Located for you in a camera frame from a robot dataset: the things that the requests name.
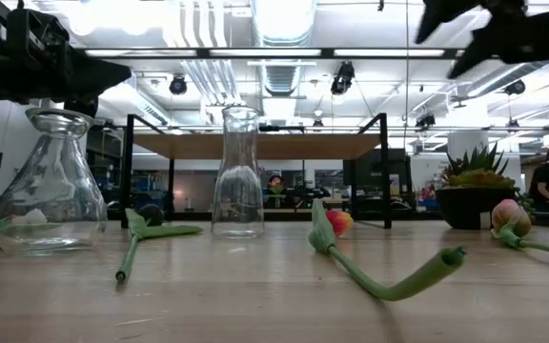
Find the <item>glass carafe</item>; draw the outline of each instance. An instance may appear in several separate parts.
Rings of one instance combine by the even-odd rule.
[[[90,249],[107,224],[79,144],[92,118],[57,109],[30,109],[27,117],[42,135],[0,198],[0,247],[22,254]]]
[[[228,107],[223,116],[224,154],[215,183],[211,231],[218,237],[258,237],[264,233],[256,159],[259,112]]]

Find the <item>black planter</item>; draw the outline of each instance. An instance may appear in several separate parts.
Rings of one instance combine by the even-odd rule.
[[[504,199],[514,199],[514,190],[458,188],[436,191],[439,210],[453,229],[479,230],[480,218],[490,218],[493,208]]]

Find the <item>table surface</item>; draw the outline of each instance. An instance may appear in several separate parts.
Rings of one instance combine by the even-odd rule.
[[[549,342],[546,252],[502,248],[487,231],[437,221],[394,222],[391,231],[356,224],[338,247],[384,284],[441,247],[467,248],[455,274],[386,303],[316,255],[310,227],[267,223],[256,240],[206,231],[145,241],[125,287],[113,280],[128,246],[117,223],[96,252],[0,252],[0,342]],[[532,235],[549,242],[549,228]]]

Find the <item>red tulip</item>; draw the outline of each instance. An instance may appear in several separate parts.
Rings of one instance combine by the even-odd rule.
[[[340,237],[353,227],[353,218],[346,212],[327,211],[325,214],[334,227],[334,234],[336,237]]]

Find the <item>wooden shelf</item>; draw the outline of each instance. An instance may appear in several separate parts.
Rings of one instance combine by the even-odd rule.
[[[134,143],[171,159],[221,159],[221,134],[137,134]],[[377,134],[260,134],[259,159],[356,159],[380,144]]]

